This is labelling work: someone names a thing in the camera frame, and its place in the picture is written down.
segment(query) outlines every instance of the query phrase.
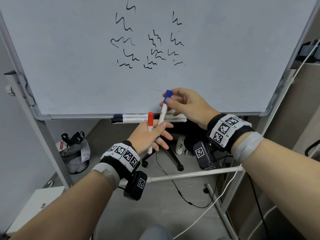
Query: person's left hand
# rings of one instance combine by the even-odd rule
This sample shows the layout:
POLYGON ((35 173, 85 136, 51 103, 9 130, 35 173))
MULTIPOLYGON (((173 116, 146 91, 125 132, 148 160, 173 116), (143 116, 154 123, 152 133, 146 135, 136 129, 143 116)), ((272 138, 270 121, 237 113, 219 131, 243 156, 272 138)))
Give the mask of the person's left hand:
MULTIPOLYGON (((155 127, 157 124, 158 120, 153 120, 153 127, 155 127)), ((148 130, 148 123, 144 122, 139 124, 134 132, 132 132, 128 138, 128 141, 131 142, 138 155, 147 150, 151 145, 156 151, 159 151, 159 145, 168 150, 169 146, 166 144, 166 142, 164 142, 164 140, 161 138, 157 139, 157 137, 162 135, 166 139, 172 140, 172 135, 165 131, 165 129, 173 128, 173 126, 173 124, 164 121, 150 132, 148 130)))

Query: whiteboard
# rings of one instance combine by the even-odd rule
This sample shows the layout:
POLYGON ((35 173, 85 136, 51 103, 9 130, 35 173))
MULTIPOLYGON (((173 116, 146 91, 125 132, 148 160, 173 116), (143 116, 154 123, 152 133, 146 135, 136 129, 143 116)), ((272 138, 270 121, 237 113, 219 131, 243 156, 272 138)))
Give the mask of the whiteboard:
POLYGON ((159 112, 175 87, 221 112, 262 112, 316 1, 1 0, 0 10, 44 115, 159 112))

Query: caster wheel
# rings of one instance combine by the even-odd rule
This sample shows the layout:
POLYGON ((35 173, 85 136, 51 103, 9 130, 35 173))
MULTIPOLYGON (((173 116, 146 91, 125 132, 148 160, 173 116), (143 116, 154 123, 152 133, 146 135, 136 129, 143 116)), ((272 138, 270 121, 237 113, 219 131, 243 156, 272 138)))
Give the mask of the caster wheel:
POLYGON ((147 161, 144 161, 144 162, 142 163, 142 167, 146 168, 147 166, 148 166, 148 162, 147 162, 147 161))
POLYGON ((183 170, 184 170, 183 165, 182 164, 178 165, 178 171, 182 172, 183 170))

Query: person's right hand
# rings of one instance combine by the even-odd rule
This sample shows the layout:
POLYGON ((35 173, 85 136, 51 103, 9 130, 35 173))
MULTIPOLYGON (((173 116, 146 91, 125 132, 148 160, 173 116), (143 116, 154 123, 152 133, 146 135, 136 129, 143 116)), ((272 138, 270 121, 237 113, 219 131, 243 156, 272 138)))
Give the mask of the person's right hand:
POLYGON ((210 120, 220 114, 195 91, 186 88, 171 89, 172 97, 166 99, 168 111, 174 109, 174 116, 182 113, 189 120, 197 123, 202 129, 207 129, 210 120))

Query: shoe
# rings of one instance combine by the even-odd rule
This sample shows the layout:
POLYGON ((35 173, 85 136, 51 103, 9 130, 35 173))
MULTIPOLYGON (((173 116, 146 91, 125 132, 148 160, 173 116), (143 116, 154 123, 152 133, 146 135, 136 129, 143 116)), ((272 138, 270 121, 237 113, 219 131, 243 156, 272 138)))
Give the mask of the shoe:
POLYGON ((187 151, 186 147, 184 146, 184 139, 186 136, 179 136, 178 142, 176 145, 176 154, 182 155, 185 151, 187 151))

